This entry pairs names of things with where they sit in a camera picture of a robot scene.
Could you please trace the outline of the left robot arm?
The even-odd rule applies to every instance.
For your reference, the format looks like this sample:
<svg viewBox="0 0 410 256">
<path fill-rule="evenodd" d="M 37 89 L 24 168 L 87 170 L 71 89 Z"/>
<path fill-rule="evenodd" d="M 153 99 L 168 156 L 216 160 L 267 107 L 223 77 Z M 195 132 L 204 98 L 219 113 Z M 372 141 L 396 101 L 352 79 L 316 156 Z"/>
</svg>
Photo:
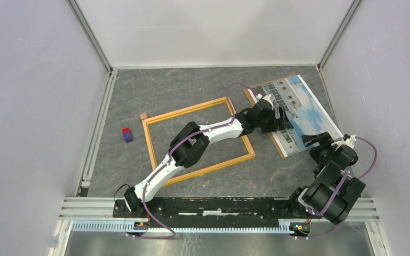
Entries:
<svg viewBox="0 0 410 256">
<path fill-rule="evenodd" d="M 276 108 L 266 99 L 260 99 L 251 108 L 234 112 L 229 119 L 218 123 L 187 123 L 171 141 L 161 163 L 143 181 L 126 190 L 125 209 L 133 217 L 141 217 L 146 212 L 146 203 L 158 190 L 179 171 L 195 165 L 209 145 L 251 134 L 256 129 L 262 133 L 276 133 L 291 130 L 293 125 L 283 107 Z"/>
</svg>

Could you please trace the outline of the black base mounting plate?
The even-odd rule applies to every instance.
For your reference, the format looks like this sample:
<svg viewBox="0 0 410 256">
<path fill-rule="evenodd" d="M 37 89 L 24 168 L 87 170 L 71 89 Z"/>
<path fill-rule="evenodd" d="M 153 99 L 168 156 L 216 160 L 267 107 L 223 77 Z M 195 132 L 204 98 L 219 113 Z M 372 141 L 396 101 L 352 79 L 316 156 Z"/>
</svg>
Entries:
<svg viewBox="0 0 410 256">
<path fill-rule="evenodd" d="M 155 197 L 131 213 L 118 199 L 115 218 L 148 218 L 153 228 L 267 228 L 277 227 L 280 219 L 310 217 L 299 204 L 284 197 Z"/>
</svg>

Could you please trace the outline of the wooden picture frame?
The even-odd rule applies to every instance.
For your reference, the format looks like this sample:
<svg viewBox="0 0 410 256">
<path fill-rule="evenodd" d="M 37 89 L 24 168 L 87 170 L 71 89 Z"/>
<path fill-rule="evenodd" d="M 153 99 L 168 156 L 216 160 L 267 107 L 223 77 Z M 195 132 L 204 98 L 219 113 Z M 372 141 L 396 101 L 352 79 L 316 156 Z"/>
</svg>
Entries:
<svg viewBox="0 0 410 256">
<path fill-rule="evenodd" d="M 151 161 L 152 170 L 155 170 L 155 168 L 158 166 L 158 162 L 157 162 L 156 157 L 155 157 L 155 151 L 154 151 L 153 144 L 152 144 L 152 138 L 151 138 L 151 134 L 150 134 L 150 131 L 149 131 L 149 125 L 157 123 L 157 122 L 161 122 L 161 121 L 164 121 L 164 120 L 167 120 L 167 119 L 171 119 L 171 118 L 174 118 L 174 117 L 178 117 L 178 116 L 181 116 L 181 115 L 189 114 L 189 113 L 192 113 L 192 112 L 195 112 L 195 111 L 199 111 L 199 110 L 202 110 L 202 109 L 210 108 L 210 107 L 213 107 L 213 106 L 216 106 L 216 105 L 221 105 L 221 104 L 226 104 L 229 111 L 233 110 L 233 105 L 232 105 L 231 101 L 227 100 L 225 97 L 221 97 L 221 98 L 218 98 L 218 99 L 215 99 L 215 100 L 206 101 L 206 102 L 199 103 L 199 104 L 189 106 L 189 107 L 186 107 L 186 108 L 174 110 L 174 111 L 171 111 L 171 112 L 168 112 L 168 113 L 165 113 L 165 114 L 161 114 L 161 115 L 157 115 L 157 116 L 154 116 L 154 117 L 149 117 L 149 118 L 143 119 L 142 120 L 142 125 L 143 125 L 143 129 L 144 129 L 144 135 L 145 135 L 145 139 L 146 139 L 146 143 L 147 143 L 147 149 L 148 149 L 149 158 L 150 158 L 150 161 Z M 215 165 L 212 165 L 212 166 L 209 166 L 209 167 L 205 167 L 205 168 L 193 171 L 193 172 L 189 172 L 187 174 L 183 174 L 183 175 L 180 175 L 178 177 L 171 178 L 170 180 L 167 181 L 165 186 L 172 185 L 174 183 L 178 183 L 178 182 L 188 180 L 188 179 L 191 179 L 191 178 L 195 178 L 197 176 L 200 176 L 200 175 L 203 175 L 203 174 L 206 174 L 206 173 L 209 173 L 209 172 L 213 172 L 213 171 L 216 171 L 216 170 L 219 170 L 219 169 L 223 169 L 225 167 L 235 165 L 235 164 L 247 161 L 249 159 L 255 158 L 256 154 L 255 154 L 255 151 L 254 151 L 254 149 L 253 149 L 253 147 L 252 147 L 252 145 L 249 141 L 248 136 L 247 135 L 242 136 L 242 141 L 243 141 L 243 143 L 245 145 L 245 148 L 247 150 L 246 155 L 243 155 L 243 156 L 240 156 L 240 157 L 228 160 L 228 161 L 224 161 L 222 163 L 218 163 L 218 164 L 215 164 Z"/>
</svg>

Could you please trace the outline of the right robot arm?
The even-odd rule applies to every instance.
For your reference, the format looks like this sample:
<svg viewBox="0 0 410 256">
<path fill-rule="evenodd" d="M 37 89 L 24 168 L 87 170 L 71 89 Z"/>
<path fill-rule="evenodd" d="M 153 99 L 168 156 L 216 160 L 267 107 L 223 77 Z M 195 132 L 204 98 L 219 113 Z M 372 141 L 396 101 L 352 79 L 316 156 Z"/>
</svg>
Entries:
<svg viewBox="0 0 410 256">
<path fill-rule="evenodd" d="M 302 135 L 301 139 L 304 146 L 312 146 L 309 154 L 317 163 L 313 170 L 315 180 L 295 191 L 287 211 L 294 218 L 307 213 L 337 225 L 347 218 L 366 186 L 348 170 L 359 159 L 354 150 L 357 136 L 346 134 L 336 141 L 324 132 Z"/>
</svg>

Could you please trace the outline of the building and sky photo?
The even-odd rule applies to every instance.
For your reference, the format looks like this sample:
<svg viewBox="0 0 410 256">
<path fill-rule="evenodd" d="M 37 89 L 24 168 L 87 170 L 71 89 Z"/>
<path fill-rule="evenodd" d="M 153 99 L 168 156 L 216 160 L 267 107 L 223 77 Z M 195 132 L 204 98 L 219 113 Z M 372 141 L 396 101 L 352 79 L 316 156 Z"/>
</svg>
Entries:
<svg viewBox="0 0 410 256">
<path fill-rule="evenodd" d="M 343 136 L 300 75 L 279 78 L 255 86 L 253 89 L 253 91 L 250 89 L 244 90 L 251 105 L 256 103 L 259 94 L 262 96 L 270 94 L 276 118 L 279 118 L 278 108 L 283 108 L 286 117 L 293 125 L 291 130 L 269 134 L 281 158 L 309 149 L 309 147 L 303 145 L 302 135 L 328 132 L 334 140 Z"/>
</svg>

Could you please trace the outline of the red and purple block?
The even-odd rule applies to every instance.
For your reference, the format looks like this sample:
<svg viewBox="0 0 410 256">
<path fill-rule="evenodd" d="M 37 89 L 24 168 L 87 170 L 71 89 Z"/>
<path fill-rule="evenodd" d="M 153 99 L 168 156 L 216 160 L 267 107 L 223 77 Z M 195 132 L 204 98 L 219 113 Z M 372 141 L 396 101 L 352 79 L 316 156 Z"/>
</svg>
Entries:
<svg viewBox="0 0 410 256">
<path fill-rule="evenodd" d="M 133 142 L 133 135 L 129 127 L 122 129 L 122 136 L 126 143 Z"/>
</svg>

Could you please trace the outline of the aluminium rail frame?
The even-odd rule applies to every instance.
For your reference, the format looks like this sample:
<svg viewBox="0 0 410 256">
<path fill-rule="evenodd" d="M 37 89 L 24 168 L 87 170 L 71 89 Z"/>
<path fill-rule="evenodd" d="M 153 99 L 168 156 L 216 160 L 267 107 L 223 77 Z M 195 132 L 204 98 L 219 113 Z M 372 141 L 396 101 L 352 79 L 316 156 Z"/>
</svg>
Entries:
<svg viewBox="0 0 410 256">
<path fill-rule="evenodd" d="M 149 239 L 156 242 L 155 247 L 138 245 L 130 250 L 132 255 L 162 255 L 168 247 L 168 232 L 165 228 L 149 227 L 149 220 L 144 218 L 116 218 L 113 214 L 119 207 L 115 199 L 85 195 L 116 78 L 115 71 L 107 78 L 93 136 L 84 159 L 79 189 L 76 196 L 66 197 L 64 200 L 55 232 L 56 243 L 50 248 L 49 255 L 68 255 L 73 232 L 116 233 L 128 239 L 133 239 L 136 233 L 148 233 Z M 349 214 L 344 224 L 326 232 L 298 237 L 288 229 L 289 225 L 295 223 L 297 219 L 275 219 L 273 225 L 266 227 L 180 227 L 175 228 L 174 241 L 179 243 L 190 237 L 201 240 L 216 236 L 214 248 L 221 250 L 224 255 L 237 254 L 236 249 L 230 248 L 231 241 L 241 241 L 241 248 L 250 255 L 317 255 L 319 250 L 324 250 L 326 255 L 359 255 L 356 238 L 351 235 L 352 232 L 358 232 L 365 238 L 368 255 L 390 253 L 376 207 L 368 197 L 358 199 L 356 210 Z"/>
</svg>

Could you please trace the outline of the brown backing board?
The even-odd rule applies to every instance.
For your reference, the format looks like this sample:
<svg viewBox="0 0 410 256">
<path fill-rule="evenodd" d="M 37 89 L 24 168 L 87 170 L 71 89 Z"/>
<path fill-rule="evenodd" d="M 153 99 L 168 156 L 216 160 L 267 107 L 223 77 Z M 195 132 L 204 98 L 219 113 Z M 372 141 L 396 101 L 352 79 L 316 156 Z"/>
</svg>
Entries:
<svg viewBox="0 0 410 256">
<path fill-rule="evenodd" d="M 255 108 L 256 125 L 269 135 L 279 155 L 285 158 L 297 153 L 294 120 L 302 103 L 287 77 L 245 89 L 244 93 Z"/>
</svg>

